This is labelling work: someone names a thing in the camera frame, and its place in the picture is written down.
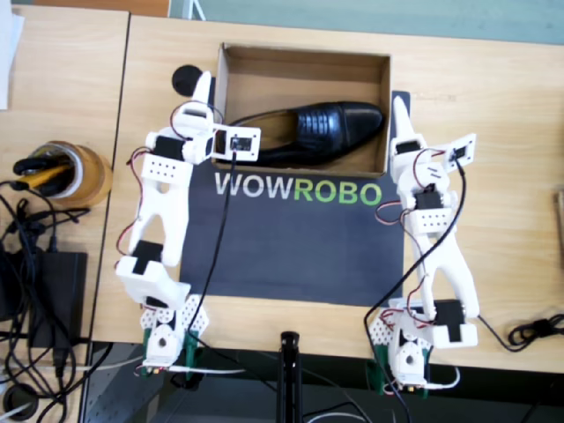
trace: black mat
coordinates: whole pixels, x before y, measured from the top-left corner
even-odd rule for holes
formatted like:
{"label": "black mat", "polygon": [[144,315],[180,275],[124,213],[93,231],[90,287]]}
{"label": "black mat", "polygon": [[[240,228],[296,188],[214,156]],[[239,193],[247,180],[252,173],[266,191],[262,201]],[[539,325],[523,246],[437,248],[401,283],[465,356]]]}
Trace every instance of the black mat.
{"label": "black mat", "polygon": [[[394,95],[401,95],[409,109],[409,93]],[[181,269],[181,281],[192,284],[193,293],[202,292],[210,269],[227,175],[210,161],[194,167]],[[208,294],[370,306],[401,278],[402,228],[374,218],[375,186],[381,202],[397,199],[389,174],[374,181],[255,172],[236,172],[235,178],[240,183]],[[320,182],[318,195],[325,202],[315,195]],[[308,201],[295,186],[310,183],[314,190]],[[356,187],[355,202],[354,196],[339,193],[342,183],[349,190]],[[393,219],[399,207],[390,209],[395,210],[384,216]]]}

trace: black stand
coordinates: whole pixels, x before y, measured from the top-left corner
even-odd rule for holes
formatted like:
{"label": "black stand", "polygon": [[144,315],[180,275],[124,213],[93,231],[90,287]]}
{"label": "black stand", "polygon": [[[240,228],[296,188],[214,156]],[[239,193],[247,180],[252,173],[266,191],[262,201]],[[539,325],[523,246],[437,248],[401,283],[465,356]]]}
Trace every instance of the black stand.
{"label": "black stand", "polygon": [[301,358],[296,332],[282,332],[278,357],[276,423],[301,423]]}

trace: wowrobo logo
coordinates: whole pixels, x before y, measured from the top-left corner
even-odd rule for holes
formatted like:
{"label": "wowrobo logo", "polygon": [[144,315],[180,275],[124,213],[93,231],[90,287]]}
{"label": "wowrobo logo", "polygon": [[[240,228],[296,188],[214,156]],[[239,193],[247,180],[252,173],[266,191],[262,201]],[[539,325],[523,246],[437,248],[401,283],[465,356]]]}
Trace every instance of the wowrobo logo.
{"label": "wowrobo logo", "polygon": [[[215,185],[219,195],[226,192],[229,184],[229,174],[215,173]],[[238,174],[235,177],[231,195],[236,196],[238,192],[251,198],[267,195],[269,198],[280,197],[283,200],[292,198],[295,201],[320,201],[330,203],[338,201],[341,204],[356,204],[359,200],[365,204],[374,206],[382,200],[382,191],[375,183],[365,183],[359,189],[355,182],[341,181],[336,184],[333,181],[322,180],[314,185],[313,181],[305,178],[285,178],[284,176],[259,176],[257,174]]]}

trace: green mounting clip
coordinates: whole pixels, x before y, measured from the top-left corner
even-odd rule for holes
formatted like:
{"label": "green mounting clip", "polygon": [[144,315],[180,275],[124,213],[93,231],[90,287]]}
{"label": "green mounting clip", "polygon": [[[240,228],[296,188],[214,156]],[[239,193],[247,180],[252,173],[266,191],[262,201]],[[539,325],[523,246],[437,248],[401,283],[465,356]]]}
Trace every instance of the green mounting clip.
{"label": "green mounting clip", "polygon": [[[149,345],[149,338],[151,337],[151,330],[145,329],[143,331],[143,361],[147,358],[147,346]],[[146,367],[141,368],[141,376],[149,377],[151,374],[147,371]]]}
{"label": "green mounting clip", "polygon": [[[191,337],[188,332],[184,336],[184,349],[186,350],[186,367],[196,367],[196,350],[197,350],[197,338],[198,338],[198,331],[191,330],[190,333],[194,336]],[[186,382],[188,382],[192,378],[192,372],[186,372]]]}
{"label": "green mounting clip", "polygon": [[[427,368],[428,357],[429,357],[429,350],[423,349],[423,360],[425,361],[425,368]],[[427,399],[427,398],[429,398],[429,390],[426,390],[426,389],[417,390],[417,395],[419,395],[423,399]]]}
{"label": "green mounting clip", "polygon": [[[382,366],[386,368],[388,366],[388,346],[376,345],[375,350],[378,360],[382,363]],[[383,395],[384,385],[387,383],[386,377],[380,369],[380,366],[378,366],[374,360],[367,362],[367,375],[370,386],[378,395]]]}

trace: black power supply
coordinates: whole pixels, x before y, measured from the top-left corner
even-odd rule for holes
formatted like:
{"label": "black power supply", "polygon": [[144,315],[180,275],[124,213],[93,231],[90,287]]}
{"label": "black power supply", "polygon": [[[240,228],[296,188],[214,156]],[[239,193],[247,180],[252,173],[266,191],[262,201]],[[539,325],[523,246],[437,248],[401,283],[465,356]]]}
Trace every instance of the black power supply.
{"label": "black power supply", "polygon": [[[46,310],[31,309],[29,319],[30,347],[68,348],[68,340],[76,345],[80,339],[82,308],[86,281],[86,253],[39,253],[39,269],[35,287]],[[46,315],[53,315],[59,325],[46,321]]]}

